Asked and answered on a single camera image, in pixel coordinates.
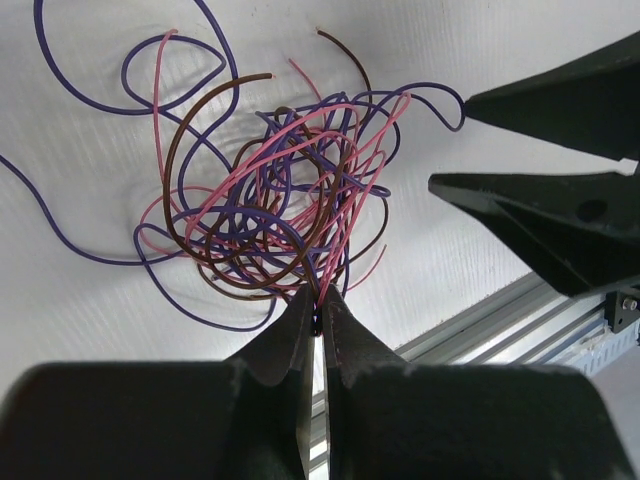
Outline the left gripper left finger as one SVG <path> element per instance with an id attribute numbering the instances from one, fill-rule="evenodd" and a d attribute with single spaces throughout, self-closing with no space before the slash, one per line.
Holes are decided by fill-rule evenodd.
<path id="1" fill-rule="evenodd" d="M 224 479 L 308 477 L 313 311 L 311 288 L 300 288 L 277 320 L 230 357 L 236 377 Z"/>

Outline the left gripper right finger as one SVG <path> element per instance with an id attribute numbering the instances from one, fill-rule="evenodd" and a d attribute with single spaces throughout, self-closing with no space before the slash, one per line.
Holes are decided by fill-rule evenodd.
<path id="1" fill-rule="evenodd" d="M 380 367 L 405 360 L 359 322 L 339 289 L 329 286 L 322 302 L 328 467 L 331 479 L 354 479 L 366 459 L 368 424 Z"/>

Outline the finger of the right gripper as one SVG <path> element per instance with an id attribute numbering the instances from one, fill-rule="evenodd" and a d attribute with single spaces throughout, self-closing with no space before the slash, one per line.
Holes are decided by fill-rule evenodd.
<path id="1" fill-rule="evenodd" d="M 568 297 L 639 284 L 639 178 L 434 174 L 429 191 L 467 213 Z"/>
<path id="2" fill-rule="evenodd" d="M 470 97 L 465 116 L 610 160 L 639 159 L 639 34 Z"/>

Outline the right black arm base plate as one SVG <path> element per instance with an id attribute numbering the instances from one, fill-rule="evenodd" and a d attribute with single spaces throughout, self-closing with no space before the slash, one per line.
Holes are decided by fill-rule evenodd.
<path id="1" fill-rule="evenodd" d="M 604 318 L 614 334 L 621 333 L 639 319 L 639 287 L 607 293 Z"/>

